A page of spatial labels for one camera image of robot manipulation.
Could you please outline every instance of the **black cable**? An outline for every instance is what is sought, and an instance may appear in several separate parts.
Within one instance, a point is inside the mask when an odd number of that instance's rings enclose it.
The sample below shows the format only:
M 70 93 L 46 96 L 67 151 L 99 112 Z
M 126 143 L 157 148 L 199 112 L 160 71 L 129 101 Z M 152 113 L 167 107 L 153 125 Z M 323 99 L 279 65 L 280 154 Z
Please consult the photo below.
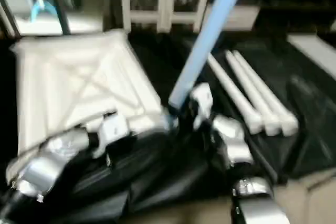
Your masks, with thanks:
M 67 15 L 65 13 L 65 6 L 63 4 L 62 0 L 54 0 L 54 5 L 56 8 L 56 12 L 57 12 L 57 16 L 58 16 L 58 20 L 61 24 L 61 28 L 62 28 L 62 32 L 63 35 L 70 35 L 70 29 L 69 29 L 69 24 L 68 24 L 68 18 Z

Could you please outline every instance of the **white plastic pipe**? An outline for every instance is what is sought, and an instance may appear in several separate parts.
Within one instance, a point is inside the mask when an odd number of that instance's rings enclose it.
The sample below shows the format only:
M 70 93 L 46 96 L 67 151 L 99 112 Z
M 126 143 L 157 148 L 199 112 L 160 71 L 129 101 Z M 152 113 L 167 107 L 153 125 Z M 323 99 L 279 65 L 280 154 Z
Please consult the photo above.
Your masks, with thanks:
M 278 115 L 284 136 L 291 136 L 298 131 L 299 122 L 297 118 L 285 108 L 280 100 L 274 95 L 270 88 L 264 83 L 261 77 L 253 70 L 247 61 L 238 51 L 234 51 L 234 56 L 242 66 L 250 80 L 258 89 L 269 107 Z
M 241 93 L 241 91 L 237 88 L 231 78 L 227 75 L 224 69 L 211 54 L 209 54 L 207 62 L 210 65 L 215 76 L 222 84 L 223 88 L 226 90 L 226 92 L 229 94 L 229 96 L 237 106 L 238 110 L 244 118 L 244 121 L 250 133 L 257 134 L 262 131 L 263 119 L 261 118 L 261 115 L 252 107 L 249 101 L 245 98 L 245 96 Z
M 246 75 L 243 68 L 230 51 L 226 52 L 226 59 L 236 74 L 240 84 L 243 86 L 252 105 L 261 114 L 266 135 L 274 136 L 278 134 L 281 130 L 279 118 L 269 108 L 268 104 L 264 101 L 259 91 L 253 85 L 248 75 Z

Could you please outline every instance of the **white square frame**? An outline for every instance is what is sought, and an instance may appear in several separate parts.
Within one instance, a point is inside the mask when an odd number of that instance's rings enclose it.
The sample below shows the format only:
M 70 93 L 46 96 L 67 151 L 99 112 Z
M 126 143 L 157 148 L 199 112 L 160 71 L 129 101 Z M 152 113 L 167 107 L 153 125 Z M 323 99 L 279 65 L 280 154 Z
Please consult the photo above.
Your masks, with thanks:
M 174 0 L 158 0 L 157 11 L 131 10 L 130 0 L 121 0 L 123 26 L 131 30 L 131 23 L 156 23 L 157 32 L 169 32 L 172 24 L 192 24 L 194 32 L 201 28 L 207 0 L 198 0 L 196 12 L 174 12 Z

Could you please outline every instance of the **light blue tube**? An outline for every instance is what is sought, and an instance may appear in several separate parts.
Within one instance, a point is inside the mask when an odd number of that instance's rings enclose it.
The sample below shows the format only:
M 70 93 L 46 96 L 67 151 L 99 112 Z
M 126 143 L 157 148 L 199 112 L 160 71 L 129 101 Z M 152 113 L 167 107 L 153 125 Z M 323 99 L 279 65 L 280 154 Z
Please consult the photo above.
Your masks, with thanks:
M 169 97 L 169 104 L 173 108 L 180 110 L 182 107 L 236 2 L 237 0 L 215 0 L 212 12 L 202 27 L 182 73 Z

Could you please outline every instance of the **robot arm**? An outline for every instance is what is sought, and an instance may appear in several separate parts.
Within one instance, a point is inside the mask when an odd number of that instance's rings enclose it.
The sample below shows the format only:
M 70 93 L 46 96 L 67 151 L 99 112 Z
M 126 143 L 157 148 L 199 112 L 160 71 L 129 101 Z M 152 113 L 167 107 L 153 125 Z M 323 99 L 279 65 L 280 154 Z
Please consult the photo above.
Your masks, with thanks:
M 86 129 L 74 127 L 48 139 L 12 179 L 13 186 L 0 211 L 0 218 L 10 219 L 18 208 L 25 207 L 29 201 L 42 202 L 66 166 L 80 152 L 87 151 L 93 158 L 98 158 L 105 153 L 107 145 L 130 135 L 126 118 L 117 113 L 106 115 L 97 135 L 90 138 Z
M 231 118 L 211 117 L 212 96 L 208 84 L 194 89 L 191 99 L 198 105 L 194 125 L 206 122 L 217 137 L 216 148 L 223 172 L 228 174 L 232 192 L 232 222 L 246 224 L 288 224 L 286 214 L 274 200 L 273 190 L 254 162 L 245 142 L 244 129 Z

